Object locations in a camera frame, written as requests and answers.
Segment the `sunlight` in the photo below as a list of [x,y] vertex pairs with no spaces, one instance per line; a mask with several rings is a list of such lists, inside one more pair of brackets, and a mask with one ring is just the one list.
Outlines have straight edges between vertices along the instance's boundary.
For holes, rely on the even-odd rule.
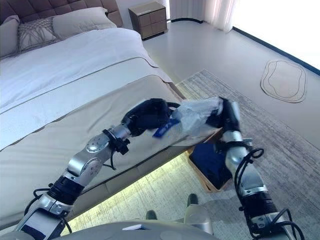
[[234,26],[320,69],[320,2],[239,0]]

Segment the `beige bedspread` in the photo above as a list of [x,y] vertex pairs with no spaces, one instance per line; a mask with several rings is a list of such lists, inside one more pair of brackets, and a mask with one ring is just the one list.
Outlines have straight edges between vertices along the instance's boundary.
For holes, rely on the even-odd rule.
[[[45,188],[57,180],[70,158],[81,151],[91,137],[119,124],[128,110],[150,98],[181,101],[168,83],[150,75],[72,111],[3,149],[0,152],[0,226],[21,217],[33,198],[33,190]],[[103,168],[86,189],[122,173],[181,139],[175,130],[161,140],[153,138],[152,134],[146,131],[132,138],[126,155],[114,155],[116,171]],[[203,138],[195,137],[185,144],[189,146]]]

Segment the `drawer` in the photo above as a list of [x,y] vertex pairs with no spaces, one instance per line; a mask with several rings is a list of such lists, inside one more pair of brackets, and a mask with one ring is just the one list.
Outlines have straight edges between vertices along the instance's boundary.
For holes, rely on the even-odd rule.
[[150,13],[150,20],[151,20],[152,24],[163,21],[163,20],[167,20],[166,9],[163,8],[158,11],[151,12]]
[[165,30],[167,30],[167,21],[163,20],[163,21],[156,22],[151,25],[151,28],[152,28],[153,34],[164,32]]
[[144,26],[141,28],[141,36],[142,38],[149,37],[153,34],[152,25]]
[[148,26],[151,24],[150,13],[139,16],[140,27]]

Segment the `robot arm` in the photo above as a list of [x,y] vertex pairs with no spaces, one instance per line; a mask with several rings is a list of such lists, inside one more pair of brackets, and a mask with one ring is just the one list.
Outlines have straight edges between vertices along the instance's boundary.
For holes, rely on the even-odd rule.
[[[290,212],[290,221],[282,217],[285,209],[279,212],[269,194],[269,191],[251,158],[259,158],[264,150],[257,148],[249,151],[251,142],[244,143],[239,125],[238,105],[228,100],[223,100],[223,111],[219,124],[216,127],[223,127],[223,140],[226,145],[225,165],[230,170],[237,196],[242,204],[240,208],[244,211],[246,222],[253,238],[295,240]],[[300,228],[297,227],[301,239],[304,239]]]
[[139,136],[147,129],[161,127],[172,113],[169,107],[178,106],[177,103],[152,98],[129,111],[120,125],[105,129],[93,137],[83,150],[72,157],[64,173],[49,191],[36,199],[15,231],[23,231],[35,240],[49,240],[60,236],[65,228],[64,218],[104,163],[110,159],[110,165],[105,166],[115,170],[113,153],[127,153],[129,137]]

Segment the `tufted headboard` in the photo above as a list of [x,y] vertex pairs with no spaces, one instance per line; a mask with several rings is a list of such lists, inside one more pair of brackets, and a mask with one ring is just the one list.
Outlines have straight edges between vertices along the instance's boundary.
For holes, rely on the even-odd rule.
[[108,18],[118,27],[123,25],[116,0],[0,0],[1,23],[11,15],[18,15],[21,22],[29,22],[71,11],[103,7]]

